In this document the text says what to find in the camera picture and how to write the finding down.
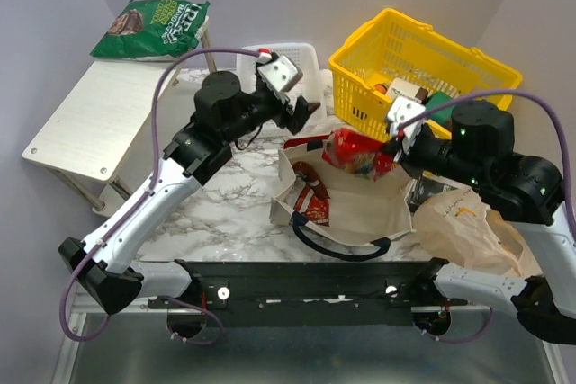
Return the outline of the red orange snack packet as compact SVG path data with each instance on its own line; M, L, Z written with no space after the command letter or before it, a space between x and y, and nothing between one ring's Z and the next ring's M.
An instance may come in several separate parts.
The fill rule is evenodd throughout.
M348 174L377 180L397 167L384 144L352 129L332 131L323 145L322 159Z

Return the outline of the peach plastic grocery bag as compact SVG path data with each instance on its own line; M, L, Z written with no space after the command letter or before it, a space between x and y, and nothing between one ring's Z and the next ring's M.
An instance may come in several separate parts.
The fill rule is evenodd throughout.
M429 255L463 268L503 276L542 272L520 232L470 188L427 199L412 224Z

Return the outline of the beige canvas tote bag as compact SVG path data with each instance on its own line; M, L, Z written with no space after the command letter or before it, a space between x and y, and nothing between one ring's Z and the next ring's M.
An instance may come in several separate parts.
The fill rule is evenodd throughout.
M385 255L393 241L415 232L408 206L414 181L398 167L371 180L348 174L322 159L327 136L287 140L278 151L279 186L269 218L290 226L306 246L343 261L362 262ZM329 225L310 221L286 202L295 182L292 165L311 165L328 189Z

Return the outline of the green snack packet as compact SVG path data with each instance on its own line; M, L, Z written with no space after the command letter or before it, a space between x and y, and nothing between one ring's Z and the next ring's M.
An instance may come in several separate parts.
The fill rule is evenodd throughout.
M177 58L196 49L208 2L131 0L92 49L94 58Z

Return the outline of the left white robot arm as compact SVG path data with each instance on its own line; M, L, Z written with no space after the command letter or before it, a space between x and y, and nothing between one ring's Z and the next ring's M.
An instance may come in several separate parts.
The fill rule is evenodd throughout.
M230 71L207 75L194 96L189 123L157 159L149 180L94 232L60 245L73 280L107 314L138 298L169 297L181 308L199 299L200 287L185 264L137 263L136 253L182 201L231 160L231 143L268 121L292 134L302 130L319 104L303 97L290 104L286 95L301 79L300 70L259 67L256 89L247 94Z

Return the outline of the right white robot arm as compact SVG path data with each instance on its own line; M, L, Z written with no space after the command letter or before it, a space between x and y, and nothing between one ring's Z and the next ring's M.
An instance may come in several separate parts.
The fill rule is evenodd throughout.
M514 119L486 99L469 94L448 102L450 139L436 138L431 112L397 97L385 120L397 142L396 161L466 184L524 238L538 263L537 276L506 277L466 270L452 258L433 258L414 282L427 305L443 297L506 311L530 334L552 344L575 343L575 216L570 159L561 123L543 103L556 129L562 167L514 150Z

